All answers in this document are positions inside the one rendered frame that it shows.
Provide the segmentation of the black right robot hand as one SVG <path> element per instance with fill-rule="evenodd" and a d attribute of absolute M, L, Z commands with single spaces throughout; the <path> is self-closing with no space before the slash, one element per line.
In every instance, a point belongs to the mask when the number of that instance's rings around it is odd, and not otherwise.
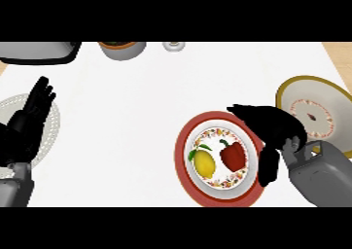
<path fill-rule="evenodd" d="M 274 106 L 234 104 L 226 108 L 265 142 L 259 160 L 259 183 L 266 187 L 277 180 L 280 151 L 290 139 L 299 151 L 308 143 L 308 132 L 299 119 Z"/>

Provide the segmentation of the round white woven placemat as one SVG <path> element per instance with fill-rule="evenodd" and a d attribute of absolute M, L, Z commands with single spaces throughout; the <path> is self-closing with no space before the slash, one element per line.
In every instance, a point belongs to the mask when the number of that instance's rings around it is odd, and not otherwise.
<path fill-rule="evenodd" d="M 24 108 L 25 101 L 27 101 L 27 94 L 18 94 L 6 98 L 3 101 L 0 101 L 2 124 L 8 123 L 15 112 Z M 31 166 L 37 166 L 42 163 L 45 157 L 47 156 L 58 138 L 59 129 L 61 129 L 61 112 L 58 105 L 52 104 L 50 113 L 45 123 L 40 149 L 37 156 L 31 162 Z M 8 167 L 0 167 L 0 179 L 12 177 L 13 177 L 13 170 L 9 169 Z"/>

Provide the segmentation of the grey plant pot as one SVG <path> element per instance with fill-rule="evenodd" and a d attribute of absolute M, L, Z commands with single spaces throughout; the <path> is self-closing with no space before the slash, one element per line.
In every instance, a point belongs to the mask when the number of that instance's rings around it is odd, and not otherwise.
<path fill-rule="evenodd" d="M 101 49 L 105 56 L 112 60 L 124 61 L 138 57 L 146 47 L 145 42 L 101 42 Z"/>

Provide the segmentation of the white plate with floral rim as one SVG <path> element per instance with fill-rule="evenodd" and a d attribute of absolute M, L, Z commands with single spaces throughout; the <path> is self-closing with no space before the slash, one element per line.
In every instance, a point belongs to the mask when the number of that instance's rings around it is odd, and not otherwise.
<path fill-rule="evenodd" d="M 222 139 L 228 144 L 238 142 L 244 149 L 246 166 L 235 172 L 226 168 L 222 161 L 220 151 L 226 147 L 220 143 Z M 194 164 L 188 160 L 188 154 L 200 144 L 206 144 L 213 149 L 216 172 L 212 179 L 198 175 Z M 247 193 L 257 177 L 259 155 L 251 137 L 237 123 L 226 120 L 209 120 L 192 128 L 185 141 L 183 158 L 191 181 L 207 196 L 234 199 Z"/>

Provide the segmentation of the white bowl with yellow rim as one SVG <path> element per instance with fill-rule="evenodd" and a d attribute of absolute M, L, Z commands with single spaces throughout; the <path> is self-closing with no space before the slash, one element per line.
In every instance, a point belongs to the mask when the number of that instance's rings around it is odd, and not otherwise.
<path fill-rule="evenodd" d="M 352 159 L 352 95 L 315 76 L 290 78 L 277 90 L 277 107 L 303 124 L 308 140 L 324 140 Z"/>

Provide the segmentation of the red bell pepper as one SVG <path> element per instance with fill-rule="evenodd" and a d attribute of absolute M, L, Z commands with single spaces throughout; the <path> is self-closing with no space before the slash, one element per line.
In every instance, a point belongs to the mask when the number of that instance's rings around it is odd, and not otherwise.
<path fill-rule="evenodd" d="M 223 164 L 226 168 L 235 172 L 246 166 L 247 162 L 243 146 L 238 142 L 228 144 L 223 139 L 220 140 L 220 143 L 226 146 L 220 151 Z"/>

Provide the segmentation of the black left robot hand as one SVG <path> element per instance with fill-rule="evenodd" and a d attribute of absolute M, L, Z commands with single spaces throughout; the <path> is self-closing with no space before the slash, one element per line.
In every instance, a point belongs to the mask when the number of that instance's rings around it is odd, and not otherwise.
<path fill-rule="evenodd" d="M 31 162 L 36 158 L 55 97 L 49 79 L 40 77 L 24 109 L 15 112 L 6 124 L 0 123 L 0 167 L 15 162 Z"/>

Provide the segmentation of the yellow lemon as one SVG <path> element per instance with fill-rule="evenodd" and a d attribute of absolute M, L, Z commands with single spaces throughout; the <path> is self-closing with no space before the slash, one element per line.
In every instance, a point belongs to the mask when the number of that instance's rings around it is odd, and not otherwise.
<path fill-rule="evenodd" d="M 194 164 L 195 171 L 203 178 L 212 179 L 216 172 L 216 161 L 212 156 L 213 149 L 200 144 L 188 154 L 188 160 Z"/>

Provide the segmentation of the round red placemat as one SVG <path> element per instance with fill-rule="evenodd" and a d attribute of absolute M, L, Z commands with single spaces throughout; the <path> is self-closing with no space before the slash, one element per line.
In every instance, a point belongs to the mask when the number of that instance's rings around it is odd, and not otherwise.
<path fill-rule="evenodd" d="M 183 158 L 183 149 L 185 149 L 185 141 L 186 137 L 191 133 L 191 129 L 195 128 L 203 122 L 209 120 L 226 120 L 240 125 L 240 127 L 247 131 L 256 149 L 257 149 L 257 155 L 260 158 L 260 152 L 263 149 L 263 142 L 257 135 L 253 133 L 251 129 L 247 127 L 244 121 L 231 113 L 226 112 L 207 112 L 195 116 L 188 124 L 183 126 L 183 129 L 179 133 L 178 136 L 178 141 L 176 141 L 176 154 L 175 154 L 175 160 L 176 160 L 176 173 L 178 173 L 178 178 L 182 183 L 182 186 L 186 190 L 186 193 L 192 197 L 192 199 L 204 206 L 225 206 L 225 207 L 235 207 L 235 206 L 251 206 L 254 202 L 257 201 L 262 193 L 263 193 L 263 187 L 259 184 L 259 179 L 256 177 L 254 184 L 247 191 L 247 193 L 234 199 L 217 199 L 214 197 L 207 196 L 195 184 L 191 181 L 191 177 L 185 168 L 185 158 Z"/>

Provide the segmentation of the small white shaker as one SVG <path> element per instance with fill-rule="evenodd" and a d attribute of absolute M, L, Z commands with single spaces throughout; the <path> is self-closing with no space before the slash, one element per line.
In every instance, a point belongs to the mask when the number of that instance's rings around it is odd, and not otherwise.
<path fill-rule="evenodd" d="M 185 43 L 183 42 L 164 42 L 163 46 L 169 52 L 176 53 L 183 50 Z"/>

